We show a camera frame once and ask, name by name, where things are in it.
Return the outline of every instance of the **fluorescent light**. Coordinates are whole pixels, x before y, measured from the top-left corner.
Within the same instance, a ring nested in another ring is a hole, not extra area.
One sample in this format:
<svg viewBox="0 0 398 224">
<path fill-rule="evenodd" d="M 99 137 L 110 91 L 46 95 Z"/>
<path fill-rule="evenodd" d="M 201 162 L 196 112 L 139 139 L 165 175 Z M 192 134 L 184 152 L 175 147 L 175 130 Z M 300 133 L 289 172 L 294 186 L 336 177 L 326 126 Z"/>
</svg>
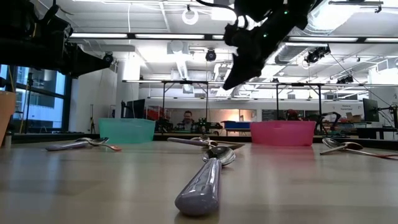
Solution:
<svg viewBox="0 0 398 224">
<path fill-rule="evenodd" d="M 73 33 L 71 38 L 127 38 L 127 34 L 90 34 L 90 33 Z"/>
<path fill-rule="evenodd" d="M 308 42 L 356 42 L 357 37 L 289 37 L 290 41 Z"/>
<path fill-rule="evenodd" d="M 215 40 L 223 40 L 224 39 L 224 35 L 213 35 L 213 39 L 215 39 Z"/>
<path fill-rule="evenodd" d="M 224 82 L 208 82 L 209 84 L 224 84 Z"/>
<path fill-rule="evenodd" d="M 398 38 L 366 38 L 365 42 L 398 42 Z"/>
<path fill-rule="evenodd" d="M 123 80 L 128 83 L 162 83 L 160 80 Z"/>
<path fill-rule="evenodd" d="M 328 44 L 316 44 L 316 43 L 295 43 L 288 42 L 285 43 L 285 46 L 293 46 L 293 47 L 327 47 Z"/>
<path fill-rule="evenodd" d="M 136 34 L 137 39 L 193 39 L 203 40 L 205 35 L 198 34 Z"/>
</svg>

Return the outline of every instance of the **glass window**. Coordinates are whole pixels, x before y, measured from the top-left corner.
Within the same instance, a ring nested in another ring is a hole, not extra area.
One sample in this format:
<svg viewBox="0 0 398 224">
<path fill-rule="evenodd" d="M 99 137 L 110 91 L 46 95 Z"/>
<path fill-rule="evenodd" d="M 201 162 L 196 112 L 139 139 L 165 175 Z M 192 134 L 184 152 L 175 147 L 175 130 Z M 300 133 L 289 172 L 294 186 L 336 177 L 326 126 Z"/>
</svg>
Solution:
<svg viewBox="0 0 398 224">
<path fill-rule="evenodd" d="M 7 73 L 8 73 L 8 66 L 7 65 L 1 65 L 0 66 L 0 77 L 7 79 Z M 0 90 L 4 91 L 6 88 L 5 87 L 0 87 Z"/>
<path fill-rule="evenodd" d="M 27 105 L 27 94 L 23 89 L 17 88 L 17 110 L 22 111 Z M 46 96 L 32 92 L 29 104 L 29 127 L 30 128 L 61 128 L 63 99 Z M 27 116 L 27 106 L 24 110 L 24 119 Z M 20 121 L 21 114 L 14 114 L 14 120 Z"/>
<path fill-rule="evenodd" d="M 61 95 L 65 94 L 65 76 L 61 73 L 53 70 L 18 67 L 17 82 L 26 85 L 29 72 L 32 73 L 33 87 Z"/>
</svg>

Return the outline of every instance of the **window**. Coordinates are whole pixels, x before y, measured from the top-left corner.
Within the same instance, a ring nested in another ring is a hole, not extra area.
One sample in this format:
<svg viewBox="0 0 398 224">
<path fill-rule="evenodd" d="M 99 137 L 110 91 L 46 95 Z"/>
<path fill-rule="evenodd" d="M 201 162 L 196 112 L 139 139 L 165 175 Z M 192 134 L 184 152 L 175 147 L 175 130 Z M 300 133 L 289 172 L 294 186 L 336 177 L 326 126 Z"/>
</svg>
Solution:
<svg viewBox="0 0 398 224">
<path fill-rule="evenodd" d="M 26 85 L 29 73 L 32 73 L 33 87 L 61 95 L 65 94 L 65 76 L 53 70 L 36 70 L 18 67 L 17 83 Z"/>
<path fill-rule="evenodd" d="M 8 73 L 8 66 L 7 65 L 1 65 L 0 66 L 0 77 L 7 79 L 7 73 Z"/>
<path fill-rule="evenodd" d="M 17 83 L 16 110 L 12 117 L 17 131 L 20 127 L 27 133 L 67 131 L 72 80 L 53 70 L 11 66 L 10 71 Z M 33 80 L 31 91 L 27 91 L 29 76 Z"/>
<path fill-rule="evenodd" d="M 27 97 L 29 92 L 17 88 L 17 110 L 24 111 L 24 119 L 28 116 L 29 128 L 61 128 L 63 99 L 32 92 L 30 94 L 29 114 Z M 14 114 L 14 120 L 22 119 L 21 114 Z"/>
</svg>

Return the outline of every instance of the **metal spoon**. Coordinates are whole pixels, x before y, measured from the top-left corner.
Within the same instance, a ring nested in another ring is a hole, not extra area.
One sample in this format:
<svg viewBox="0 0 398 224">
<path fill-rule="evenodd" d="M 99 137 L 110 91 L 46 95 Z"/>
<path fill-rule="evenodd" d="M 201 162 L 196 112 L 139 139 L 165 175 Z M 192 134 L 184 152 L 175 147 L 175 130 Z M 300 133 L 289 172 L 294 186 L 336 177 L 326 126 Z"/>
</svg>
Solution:
<svg viewBox="0 0 398 224">
<path fill-rule="evenodd" d="M 167 140 L 170 142 L 177 142 L 177 143 L 183 143 L 183 144 L 189 144 L 192 146 L 201 146 L 206 149 L 209 149 L 211 147 L 219 146 L 221 144 L 231 144 L 231 146 L 228 146 L 232 150 L 239 149 L 240 147 L 243 147 L 244 144 L 236 144 L 235 142 L 225 142 L 225 141 L 213 141 L 213 140 L 204 140 L 205 138 L 203 137 L 196 137 L 192 138 L 191 140 L 187 139 L 179 139 L 179 138 L 168 138 Z"/>
<path fill-rule="evenodd" d="M 338 141 L 331 139 L 331 138 L 324 138 L 322 139 L 322 142 L 328 146 L 330 149 L 329 151 L 326 152 L 321 152 L 321 155 L 327 155 L 327 154 L 331 154 L 333 152 L 336 151 L 349 151 L 348 149 L 354 149 L 354 150 L 362 150 L 363 146 L 355 143 L 355 142 L 344 142 L 344 143 L 339 143 Z"/>
<path fill-rule="evenodd" d="M 187 140 L 187 139 L 179 139 L 179 138 L 168 138 L 169 142 L 177 142 L 182 144 L 190 144 L 192 146 L 201 146 L 201 147 L 215 147 L 218 146 L 216 141 L 208 140 L 208 141 L 201 141 L 201 140 Z"/>
<path fill-rule="evenodd" d="M 64 150 L 69 150 L 69 149 L 81 149 L 81 148 L 88 147 L 88 146 L 92 145 L 92 146 L 105 146 L 114 151 L 121 150 L 117 146 L 110 146 L 110 145 L 105 144 L 108 141 L 109 141 L 109 138 L 99 138 L 99 139 L 94 139 L 94 140 L 90 139 L 90 138 L 80 138 L 80 139 L 77 139 L 75 142 L 49 146 L 49 147 L 46 147 L 45 149 L 49 152 L 55 152 L 55 151 L 64 151 Z"/>
<path fill-rule="evenodd" d="M 205 165 L 175 199 L 175 206 L 185 215 L 202 216 L 216 212 L 220 204 L 221 167 L 235 160 L 235 153 L 226 146 L 216 146 L 203 155 Z"/>
<path fill-rule="evenodd" d="M 359 154 L 359 155 L 364 155 L 364 156 L 373 156 L 373 157 L 377 157 L 377 158 L 382 158 L 382 159 L 396 159 L 394 157 L 398 157 L 398 154 L 375 154 L 375 153 L 370 153 L 370 152 L 363 152 L 360 151 L 363 149 L 363 146 L 355 143 L 355 142 L 344 142 L 343 144 L 335 141 L 334 139 L 330 139 L 330 138 L 324 138 L 322 139 L 322 142 L 328 146 L 328 147 L 335 147 L 329 151 L 326 152 L 321 152 L 321 155 L 327 155 L 330 154 L 332 152 L 336 152 L 336 151 L 348 151 L 354 154 Z"/>
</svg>

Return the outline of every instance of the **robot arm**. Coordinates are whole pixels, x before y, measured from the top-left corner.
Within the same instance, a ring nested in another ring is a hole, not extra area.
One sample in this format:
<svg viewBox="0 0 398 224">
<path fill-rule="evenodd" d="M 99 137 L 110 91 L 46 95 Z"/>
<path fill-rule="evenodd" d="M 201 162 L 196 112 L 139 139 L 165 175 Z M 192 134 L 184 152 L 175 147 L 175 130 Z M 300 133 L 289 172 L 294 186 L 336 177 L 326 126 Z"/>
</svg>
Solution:
<svg viewBox="0 0 398 224">
<path fill-rule="evenodd" d="M 259 77 L 266 60 L 275 52 L 280 42 L 294 27 L 304 29 L 308 24 L 308 13 L 324 0 L 235 0 L 234 9 L 202 0 L 197 1 L 210 7 L 230 9 L 237 17 L 244 16 L 244 27 L 238 27 L 238 20 L 235 24 L 228 24 L 225 27 L 225 43 L 238 48 L 238 54 L 233 55 L 231 73 L 223 87 L 229 90 L 251 78 Z M 267 20 L 261 26 L 247 30 L 246 16 L 256 22 Z"/>
</svg>

